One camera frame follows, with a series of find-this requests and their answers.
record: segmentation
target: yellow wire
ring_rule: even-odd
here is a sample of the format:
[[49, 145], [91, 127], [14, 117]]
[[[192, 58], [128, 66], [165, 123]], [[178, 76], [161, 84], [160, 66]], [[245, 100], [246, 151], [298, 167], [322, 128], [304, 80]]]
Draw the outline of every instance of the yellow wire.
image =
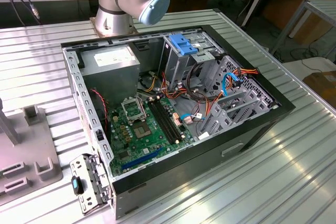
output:
[[155, 80], [156, 80], [156, 76], [153, 77], [152, 85], [150, 86], [149, 89], [146, 89], [145, 92], [150, 92], [150, 91], [152, 91], [152, 89], [154, 88]]

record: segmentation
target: blue pcie slot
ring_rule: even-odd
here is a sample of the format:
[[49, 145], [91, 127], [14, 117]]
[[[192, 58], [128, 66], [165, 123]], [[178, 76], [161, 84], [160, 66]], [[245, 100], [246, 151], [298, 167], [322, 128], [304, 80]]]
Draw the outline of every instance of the blue pcie slot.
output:
[[127, 169], [127, 168], [131, 168], [134, 165], [139, 165], [139, 164], [141, 164], [144, 161], [147, 161], [147, 160], [149, 160], [151, 158], [156, 157], [162, 149], [163, 148], [160, 148], [160, 149], [158, 149], [158, 150], [156, 150], [156, 151], [154, 151], [152, 153], [144, 155], [143, 157], [139, 157], [136, 160], [128, 162], [127, 164], [122, 165], [121, 168], [124, 170], [124, 169]]

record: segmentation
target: aluminum profile table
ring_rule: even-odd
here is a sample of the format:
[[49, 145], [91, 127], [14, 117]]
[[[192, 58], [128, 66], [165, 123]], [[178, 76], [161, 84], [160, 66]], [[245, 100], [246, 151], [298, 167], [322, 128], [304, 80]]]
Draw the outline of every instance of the aluminum profile table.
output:
[[[141, 207], [117, 223], [334, 223], [336, 111], [269, 53], [213, 10], [170, 13], [138, 31], [212, 25], [259, 67], [296, 109], [256, 146]], [[64, 178], [0, 207], [1, 223], [116, 223], [109, 206], [84, 217], [69, 162], [89, 152], [71, 97], [60, 43], [96, 38], [90, 22], [0, 30], [4, 111], [45, 108]]]
[[[278, 40], [274, 47], [271, 49], [271, 54], [274, 54], [276, 50], [280, 47], [283, 41], [286, 39], [286, 36], [296, 24], [298, 19], [301, 17], [291, 34], [289, 35], [290, 38], [293, 38], [296, 32], [301, 28], [301, 26], [305, 23], [307, 18], [311, 13], [318, 15], [323, 20], [330, 23], [333, 27], [336, 27], [336, 0], [305, 0], [301, 3], [299, 8], [293, 14], [291, 19], [288, 21], [288, 24], [280, 33]], [[325, 57], [328, 56], [331, 52], [336, 49], [336, 42], [330, 48], [330, 50], [326, 53]]]

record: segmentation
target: electronic device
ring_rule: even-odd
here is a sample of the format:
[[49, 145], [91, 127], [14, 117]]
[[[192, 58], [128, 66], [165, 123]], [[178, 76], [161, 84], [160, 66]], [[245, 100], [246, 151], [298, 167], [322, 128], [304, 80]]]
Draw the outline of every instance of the electronic device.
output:
[[249, 149], [295, 108], [211, 26], [62, 51], [92, 148], [70, 163], [84, 215], [106, 204], [127, 215]]

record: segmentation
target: black latch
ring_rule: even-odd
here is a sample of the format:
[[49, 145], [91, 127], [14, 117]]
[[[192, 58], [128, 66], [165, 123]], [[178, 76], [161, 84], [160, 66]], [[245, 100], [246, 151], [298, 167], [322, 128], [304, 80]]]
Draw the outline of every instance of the black latch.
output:
[[79, 177], [73, 176], [71, 178], [71, 184], [72, 184], [72, 188], [74, 190], [73, 192], [76, 195], [80, 195], [80, 194], [84, 193], [82, 181], [80, 180]]
[[101, 130], [96, 131], [96, 136], [97, 136], [98, 141], [104, 140], [104, 136]]

